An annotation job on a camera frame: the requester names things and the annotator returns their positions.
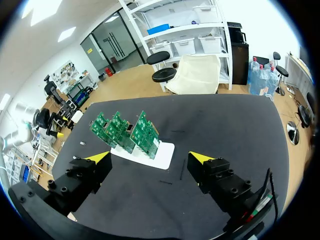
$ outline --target ceiling light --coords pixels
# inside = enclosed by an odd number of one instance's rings
[[[34,3],[32,3],[33,14],[31,19],[31,26],[56,14],[62,2],[62,0],[32,0],[32,1],[34,1]]]
[[[10,99],[10,95],[9,94],[5,94],[0,102],[0,111],[2,111],[3,109],[5,109],[8,101]]]
[[[105,21],[105,23],[110,23],[112,22],[113,20],[117,19],[119,16],[112,16],[110,17],[107,21]]]
[[[63,31],[61,34],[60,34],[60,37],[58,39],[58,42],[61,42],[62,40],[70,37],[72,35],[72,33],[74,32],[74,30],[76,29],[76,27],[72,27],[72,28],[69,28],[68,30],[65,30]]]

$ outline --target black wire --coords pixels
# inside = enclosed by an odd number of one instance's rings
[[[276,224],[276,222],[278,220],[279,212],[278,212],[278,204],[277,204],[277,199],[276,199],[276,194],[275,194],[274,179],[272,177],[272,172],[270,173],[270,185],[271,185],[271,192],[272,192],[272,198],[273,198],[273,203],[274,203],[274,211],[275,211],[273,224]]]
[[[266,176],[264,179],[264,183],[263,186],[261,188],[261,191],[258,195],[258,198],[255,200],[254,204],[252,205],[251,209],[247,212],[247,215],[241,220],[243,223],[250,217],[250,215],[254,212],[254,210],[257,208],[257,206],[259,205],[261,198],[263,197],[263,195],[265,194],[266,190],[267,190],[267,185],[268,185],[268,181],[269,181],[269,176],[270,176],[270,168],[268,168],[268,170],[266,171]]]

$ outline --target green circuit board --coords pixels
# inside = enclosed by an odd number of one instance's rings
[[[109,119],[104,118],[104,113],[100,112],[100,114],[96,117],[95,121],[91,123],[90,130],[102,141],[108,144],[110,147],[115,148],[117,143],[113,141],[107,134],[106,129],[107,125],[110,122]]]
[[[130,124],[127,120],[122,120],[120,113],[117,111],[112,120],[107,123],[105,133],[110,139],[131,154],[136,145],[130,139],[132,130],[133,124]]]
[[[154,124],[146,119],[144,111],[136,122],[130,138],[146,155],[155,159],[159,147],[159,133]]]

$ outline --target small black screw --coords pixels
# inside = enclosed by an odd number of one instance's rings
[[[244,184],[245,184],[246,186],[250,187],[250,186],[251,186],[251,181],[250,181],[250,180],[247,180],[247,181],[244,182]]]
[[[222,177],[222,174],[221,173],[217,173],[216,175],[215,175],[215,178],[216,179],[219,179],[219,178],[221,178]]]
[[[231,193],[233,194],[233,195],[236,195],[237,193],[238,193],[238,189],[236,189],[236,188],[231,188]]]
[[[62,194],[66,194],[68,192],[68,188],[66,186],[63,186],[61,189],[60,189],[61,193]]]
[[[70,169],[65,170],[65,175],[70,176],[71,175],[71,170]]]
[[[29,191],[27,195],[28,195],[29,198],[31,198],[31,197],[33,197],[35,194],[34,194],[32,191]]]
[[[48,180],[48,188],[49,189],[55,189],[56,188],[56,183],[52,179]]]
[[[20,203],[25,203],[26,202],[26,198],[24,197],[24,196],[21,196],[20,198],[19,198],[19,201],[20,201]]]

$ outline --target black table surface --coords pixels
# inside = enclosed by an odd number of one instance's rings
[[[281,213],[289,181],[288,148],[277,109],[262,96],[172,95],[94,103],[61,149],[52,170],[54,179],[71,167],[73,156],[86,158],[110,150],[89,128],[100,112],[112,118],[119,111],[135,124],[142,110],[159,131],[159,139],[175,145],[170,167],[157,169],[112,155],[113,168],[100,189],[74,213],[80,224],[138,238],[206,240],[221,234],[230,217],[202,194],[187,164],[183,169],[189,151],[225,158],[238,176],[251,180],[254,192],[271,168]],[[264,219],[266,226],[273,218],[272,209]]]

